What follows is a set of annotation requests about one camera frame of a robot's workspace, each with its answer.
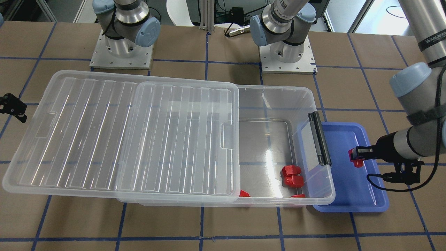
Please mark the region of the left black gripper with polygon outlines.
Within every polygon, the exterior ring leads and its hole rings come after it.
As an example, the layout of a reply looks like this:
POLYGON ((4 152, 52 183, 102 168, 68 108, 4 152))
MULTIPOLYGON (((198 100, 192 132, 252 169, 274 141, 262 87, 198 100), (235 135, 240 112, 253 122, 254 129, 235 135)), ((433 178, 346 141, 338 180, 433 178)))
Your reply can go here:
POLYGON ((396 132, 393 132, 380 137, 376 141, 374 147, 357 146, 355 148, 355 151, 357 153, 357 155, 355 156, 355 160, 365 161, 368 159, 374 159, 375 155, 372 153, 374 151, 377 154, 377 159, 382 159, 389 163, 397 162, 397 150, 394 145, 395 135, 396 132))

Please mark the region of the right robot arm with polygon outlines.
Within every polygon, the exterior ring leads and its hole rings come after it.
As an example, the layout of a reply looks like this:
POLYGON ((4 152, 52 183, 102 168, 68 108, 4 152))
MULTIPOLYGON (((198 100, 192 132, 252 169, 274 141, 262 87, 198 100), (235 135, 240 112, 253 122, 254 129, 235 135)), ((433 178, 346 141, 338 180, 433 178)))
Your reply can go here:
POLYGON ((90 66, 101 69, 149 69, 161 24, 143 0, 94 0, 102 32, 90 66))

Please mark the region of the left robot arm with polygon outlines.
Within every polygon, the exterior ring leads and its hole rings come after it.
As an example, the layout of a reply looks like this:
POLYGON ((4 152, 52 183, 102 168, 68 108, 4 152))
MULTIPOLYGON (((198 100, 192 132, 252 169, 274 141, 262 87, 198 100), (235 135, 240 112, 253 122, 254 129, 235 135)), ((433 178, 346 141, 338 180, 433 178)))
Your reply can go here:
MULTIPOLYGON (((445 153, 445 3, 400 0, 399 4, 426 60, 389 81, 411 127, 382 136, 372 146, 351 149, 351 161, 406 163, 445 153)), ((314 19, 315 10, 307 0, 276 0, 251 17, 251 36, 257 46, 301 46, 314 19)))

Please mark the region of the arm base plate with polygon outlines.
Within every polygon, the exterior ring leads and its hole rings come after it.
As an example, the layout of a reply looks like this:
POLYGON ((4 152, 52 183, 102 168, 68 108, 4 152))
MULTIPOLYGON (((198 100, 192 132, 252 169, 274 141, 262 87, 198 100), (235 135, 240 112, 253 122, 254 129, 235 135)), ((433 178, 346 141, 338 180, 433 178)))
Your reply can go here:
POLYGON ((99 37, 91 56, 90 67, 94 69, 137 69, 150 70, 154 45, 141 47, 128 39, 113 40, 99 37))
POLYGON ((316 74, 317 65, 309 37, 298 46, 277 42, 259 47, 263 73, 273 74, 316 74))

